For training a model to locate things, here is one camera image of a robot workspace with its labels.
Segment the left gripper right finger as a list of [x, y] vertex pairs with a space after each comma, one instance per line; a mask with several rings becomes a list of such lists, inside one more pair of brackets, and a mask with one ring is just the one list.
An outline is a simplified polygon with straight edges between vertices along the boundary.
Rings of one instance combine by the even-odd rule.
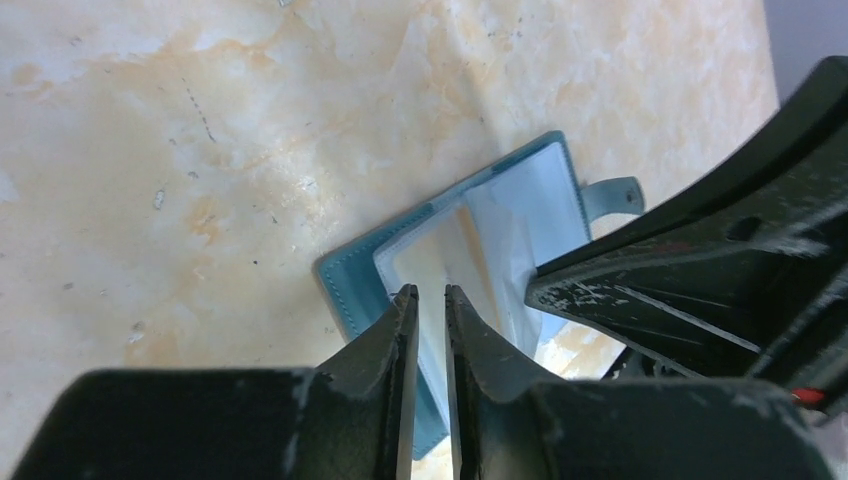
[[828, 479], [784, 390], [739, 379], [573, 381], [445, 289], [458, 479]]

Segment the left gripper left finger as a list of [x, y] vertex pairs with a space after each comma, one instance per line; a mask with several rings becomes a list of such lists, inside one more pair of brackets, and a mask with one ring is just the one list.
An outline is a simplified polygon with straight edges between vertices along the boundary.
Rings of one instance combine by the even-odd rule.
[[58, 397], [17, 479], [406, 479], [418, 291], [314, 368], [113, 369]]

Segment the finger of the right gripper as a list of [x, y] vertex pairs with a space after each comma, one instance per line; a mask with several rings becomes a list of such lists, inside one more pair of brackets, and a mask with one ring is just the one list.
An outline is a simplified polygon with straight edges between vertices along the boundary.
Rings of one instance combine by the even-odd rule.
[[847, 209], [788, 226], [715, 216], [542, 267], [527, 303], [684, 376], [762, 379], [847, 407]]
[[538, 268], [538, 279], [708, 217], [801, 163], [847, 124], [847, 58], [818, 62], [779, 111], [697, 182], [624, 227]]

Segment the gold VIP credit card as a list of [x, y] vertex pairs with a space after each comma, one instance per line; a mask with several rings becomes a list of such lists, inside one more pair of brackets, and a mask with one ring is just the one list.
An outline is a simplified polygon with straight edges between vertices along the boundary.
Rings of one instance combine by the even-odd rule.
[[501, 328], [488, 264], [468, 207], [458, 206], [432, 217], [423, 234], [397, 254], [393, 267], [400, 280], [418, 287], [426, 335], [435, 338], [445, 333], [448, 285], [460, 286], [481, 318], [494, 329]]

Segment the teal leather card holder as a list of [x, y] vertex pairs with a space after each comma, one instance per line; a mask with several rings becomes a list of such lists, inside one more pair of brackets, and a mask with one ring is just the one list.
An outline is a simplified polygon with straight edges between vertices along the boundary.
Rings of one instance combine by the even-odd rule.
[[[563, 319], [524, 302], [536, 269], [589, 243], [592, 221], [645, 210], [633, 177], [580, 186], [564, 135], [548, 132], [319, 260], [320, 281], [349, 338], [364, 333], [401, 287], [412, 284], [395, 272], [397, 254], [432, 217], [458, 206], [470, 209], [480, 235], [501, 315], [501, 328], [492, 328], [529, 357], [564, 326]], [[449, 435], [450, 409], [445, 333], [425, 334], [420, 307], [418, 325], [413, 456], [422, 459]]]

